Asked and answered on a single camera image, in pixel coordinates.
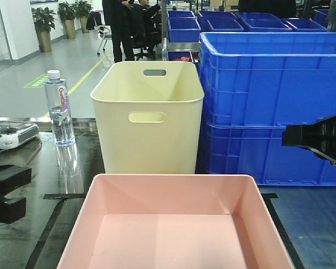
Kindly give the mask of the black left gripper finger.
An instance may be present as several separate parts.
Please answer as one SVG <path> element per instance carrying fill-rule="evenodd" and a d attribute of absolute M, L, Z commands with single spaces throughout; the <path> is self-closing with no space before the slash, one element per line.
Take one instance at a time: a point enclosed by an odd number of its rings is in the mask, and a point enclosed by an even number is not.
<path fill-rule="evenodd" d="M 12 224 L 26 215 L 26 198 L 6 198 L 0 194 L 0 223 Z"/>
<path fill-rule="evenodd" d="M 0 193 L 10 193 L 31 182 L 31 168 L 0 165 Z"/>

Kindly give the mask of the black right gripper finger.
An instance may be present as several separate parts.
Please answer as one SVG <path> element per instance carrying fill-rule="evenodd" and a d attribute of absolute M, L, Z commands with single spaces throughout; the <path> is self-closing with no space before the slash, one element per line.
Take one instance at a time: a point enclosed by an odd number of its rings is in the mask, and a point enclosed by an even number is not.
<path fill-rule="evenodd" d="M 310 124 L 287 125 L 282 134 L 282 145 L 310 150 L 336 165 L 336 115 Z"/>

